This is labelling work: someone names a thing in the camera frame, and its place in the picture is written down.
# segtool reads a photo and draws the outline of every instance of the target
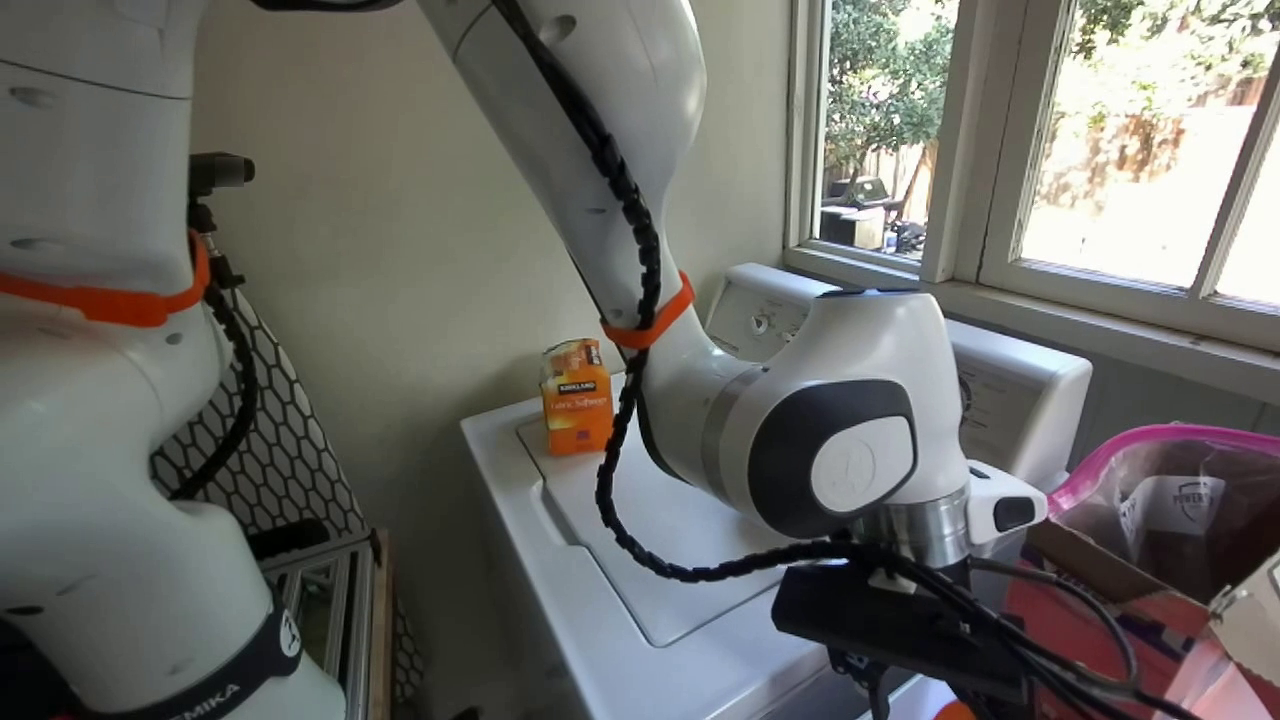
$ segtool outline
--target white wall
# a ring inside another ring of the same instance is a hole
[[[730,264],[779,254],[789,3],[697,0],[697,14],[711,87],[670,239],[711,293]],[[417,3],[217,0],[195,87],[195,148],[260,162],[219,191],[219,239],[397,532],[433,705],[502,705],[488,506],[456,425],[533,395],[535,351],[596,333],[590,294]]]

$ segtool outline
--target white robot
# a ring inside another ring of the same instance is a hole
[[[1033,487],[968,477],[951,344],[923,293],[828,294],[784,357],[743,363],[706,336],[655,242],[662,313],[637,328],[631,230],[654,225],[596,162],[627,161],[662,216],[706,97],[688,0],[420,3],[623,357],[647,351],[641,421],[674,477],[789,535],[848,532],[881,506],[935,567],[1046,516]],[[147,479],[147,450],[226,367],[199,309],[203,247],[184,235],[199,10],[0,3],[0,616],[101,717],[339,717],[237,518],[169,502]],[[621,157],[594,142],[602,128]]]

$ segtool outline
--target foliage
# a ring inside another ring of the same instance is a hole
[[[951,59],[942,0],[832,0],[828,180],[851,180],[869,150],[935,137]]]
[[[1101,203],[1111,173],[1151,180],[1178,162],[1184,121],[1261,82],[1280,0],[1087,0],[1055,81],[1046,199]]]

